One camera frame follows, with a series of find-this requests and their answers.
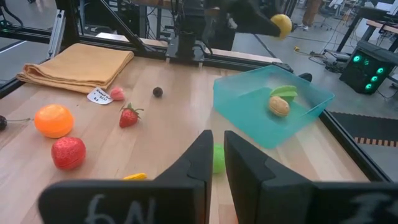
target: translucent plastic container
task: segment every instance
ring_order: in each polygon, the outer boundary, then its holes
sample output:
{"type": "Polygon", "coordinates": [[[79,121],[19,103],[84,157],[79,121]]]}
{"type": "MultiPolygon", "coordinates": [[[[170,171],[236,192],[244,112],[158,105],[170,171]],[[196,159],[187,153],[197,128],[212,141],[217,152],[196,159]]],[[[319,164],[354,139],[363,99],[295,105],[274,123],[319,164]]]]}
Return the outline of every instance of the translucent plastic container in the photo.
{"type": "Polygon", "coordinates": [[[258,144],[272,149],[314,121],[334,94],[277,66],[267,66],[215,80],[213,106],[258,144]],[[268,109],[271,91],[282,85],[297,87],[288,116],[268,109]]]}

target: folded towel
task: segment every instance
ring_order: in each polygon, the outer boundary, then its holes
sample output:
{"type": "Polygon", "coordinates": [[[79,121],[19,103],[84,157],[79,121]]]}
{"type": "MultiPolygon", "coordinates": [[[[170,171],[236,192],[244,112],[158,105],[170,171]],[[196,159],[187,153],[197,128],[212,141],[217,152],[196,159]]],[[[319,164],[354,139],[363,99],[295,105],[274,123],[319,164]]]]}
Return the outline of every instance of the folded towel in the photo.
{"type": "Polygon", "coordinates": [[[81,93],[95,87],[106,90],[133,56],[130,51],[74,44],[40,65],[25,64],[17,78],[81,93]]]}

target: small black ball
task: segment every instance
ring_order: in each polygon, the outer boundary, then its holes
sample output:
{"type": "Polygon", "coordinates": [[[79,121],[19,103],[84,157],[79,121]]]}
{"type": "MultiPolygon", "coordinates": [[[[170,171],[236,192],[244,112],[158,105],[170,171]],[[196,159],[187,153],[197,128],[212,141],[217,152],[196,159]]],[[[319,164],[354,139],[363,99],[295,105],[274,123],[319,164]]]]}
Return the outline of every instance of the small black ball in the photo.
{"type": "Polygon", "coordinates": [[[7,119],[0,115],[0,131],[7,127],[7,119]]]}
{"type": "Polygon", "coordinates": [[[156,87],[154,88],[153,94],[156,98],[162,97],[163,90],[161,89],[161,87],[156,87]]]}

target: workbench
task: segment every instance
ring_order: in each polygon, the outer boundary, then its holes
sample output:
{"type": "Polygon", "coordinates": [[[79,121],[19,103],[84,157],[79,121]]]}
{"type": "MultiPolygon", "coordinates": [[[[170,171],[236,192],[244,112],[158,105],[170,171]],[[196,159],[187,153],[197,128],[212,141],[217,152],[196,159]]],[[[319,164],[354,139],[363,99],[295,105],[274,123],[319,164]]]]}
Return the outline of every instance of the workbench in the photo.
{"type": "MultiPolygon", "coordinates": [[[[383,24],[376,22],[376,21],[372,21],[372,20],[367,20],[366,21],[366,25],[368,25],[369,27],[366,29],[365,33],[362,36],[362,40],[368,41],[369,38],[371,38],[373,32],[376,30],[376,28],[382,28],[383,24]]],[[[384,26],[383,27],[384,30],[392,32],[394,34],[398,34],[398,29],[392,26],[384,26]]],[[[398,39],[396,39],[392,45],[390,46],[390,48],[388,49],[391,52],[394,52],[396,49],[398,48],[398,39]]]]}
{"type": "MultiPolygon", "coordinates": [[[[156,40],[150,42],[164,44],[156,40]]],[[[138,172],[154,179],[173,164],[204,129],[213,131],[215,144],[222,144],[224,131],[232,130],[259,147],[212,108],[214,80],[237,73],[134,57],[111,86],[121,86],[126,102],[144,109],[140,114],[142,119],[124,129],[119,127],[119,111],[125,102],[103,106],[88,101],[81,93],[22,85],[0,101],[0,114],[8,119],[33,118],[35,112],[47,104],[65,105],[75,119],[69,136],[83,140],[87,155],[81,167],[70,172],[60,171],[51,157],[54,139],[43,137],[33,121],[10,123],[0,133],[1,223],[41,223],[37,197],[48,185],[60,180],[122,179],[138,172]],[[164,91],[162,98],[152,95],[157,86],[164,91]]],[[[368,181],[319,119],[279,147],[261,150],[311,180],[368,181]]],[[[210,223],[237,223],[225,172],[213,176],[210,223]]]]}

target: toy strawberry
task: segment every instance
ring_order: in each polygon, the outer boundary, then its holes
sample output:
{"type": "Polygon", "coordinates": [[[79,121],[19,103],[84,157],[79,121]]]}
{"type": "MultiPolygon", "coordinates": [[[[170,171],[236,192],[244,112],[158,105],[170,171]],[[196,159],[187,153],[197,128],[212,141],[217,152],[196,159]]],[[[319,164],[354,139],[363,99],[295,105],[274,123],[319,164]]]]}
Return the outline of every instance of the toy strawberry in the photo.
{"type": "Polygon", "coordinates": [[[63,137],[52,145],[51,156],[58,169],[71,170],[83,163],[86,146],[79,138],[63,137]]]}
{"type": "Polygon", "coordinates": [[[131,103],[127,105],[127,108],[123,108],[119,121],[120,128],[125,128],[136,124],[138,119],[140,118],[137,111],[140,110],[143,111],[143,109],[133,109],[131,103]]]}

